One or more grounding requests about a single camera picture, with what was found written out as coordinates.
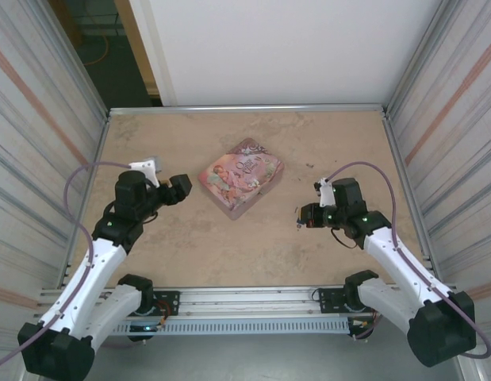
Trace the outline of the pink illustrated tin box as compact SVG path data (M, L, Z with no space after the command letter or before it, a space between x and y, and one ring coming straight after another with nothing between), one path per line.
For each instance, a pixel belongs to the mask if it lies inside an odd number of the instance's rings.
M284 168L277 156L249 137L200 172L198 180L234 221L280 182Z

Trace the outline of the corrugated white side panel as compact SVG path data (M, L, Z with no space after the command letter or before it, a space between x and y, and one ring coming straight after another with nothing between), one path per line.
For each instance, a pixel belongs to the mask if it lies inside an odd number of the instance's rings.
M491 0L445 6L388 115L436 271L491 341Z
M0 359L59 286L107 110L47 0L0 0Z

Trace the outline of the grey metal sheet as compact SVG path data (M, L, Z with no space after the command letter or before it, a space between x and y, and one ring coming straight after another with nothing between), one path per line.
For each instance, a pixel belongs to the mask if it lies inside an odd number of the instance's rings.
M103 348L86 381L462 381L452 361L421 365L400 337L156 337Z

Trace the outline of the white back panel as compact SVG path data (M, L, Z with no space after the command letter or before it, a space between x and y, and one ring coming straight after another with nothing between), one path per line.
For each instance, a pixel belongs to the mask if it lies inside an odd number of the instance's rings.
M441 0L130 0L166 106L382 104Z

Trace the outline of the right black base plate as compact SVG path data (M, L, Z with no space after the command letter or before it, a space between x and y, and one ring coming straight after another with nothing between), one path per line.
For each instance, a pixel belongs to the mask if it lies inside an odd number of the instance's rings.
M317 301L322 314L347 313L347 297L343 288L319 288Z

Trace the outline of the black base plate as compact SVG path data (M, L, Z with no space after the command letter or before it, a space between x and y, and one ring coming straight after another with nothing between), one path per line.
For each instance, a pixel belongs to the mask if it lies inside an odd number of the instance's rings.
M178 316L180 307L179 291L154 291L150 316L168 318Z
M347 313L347 297L343 288L319 288L317 301L322 314Z

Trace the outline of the aluminium mounting rail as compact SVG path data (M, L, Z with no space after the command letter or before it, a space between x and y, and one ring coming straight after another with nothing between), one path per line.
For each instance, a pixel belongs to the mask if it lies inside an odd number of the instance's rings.
M321 315L317 299L319 287L203 287L203 288L149 288L140 292L140 307L130 318L150 316L154 291L179 291L179 318L278 318ZM347 297L347 313L331 314L340 317L370 316L375 308L394 313L405 312L412 318L427 301L438 302L450 288L439 291L420 281L410 287L386 284L381 279L369 279L359 286L359 301Z

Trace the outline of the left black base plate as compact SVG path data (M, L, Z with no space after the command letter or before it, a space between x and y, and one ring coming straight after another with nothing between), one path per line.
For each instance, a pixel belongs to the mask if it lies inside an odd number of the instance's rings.
M168 318L178 316L180 307L179 291L154 291L150 316Z

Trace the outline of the wooden door frame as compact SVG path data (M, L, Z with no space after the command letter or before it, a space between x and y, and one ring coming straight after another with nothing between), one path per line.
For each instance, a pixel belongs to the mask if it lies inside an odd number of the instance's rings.
M145 89L152 101L152 105L163 106L144 43L140 36L140 30L132 11L131 0L113 0L113 2L117 8L121 24L124 27L125 35L128 38L132 54L134 55Z

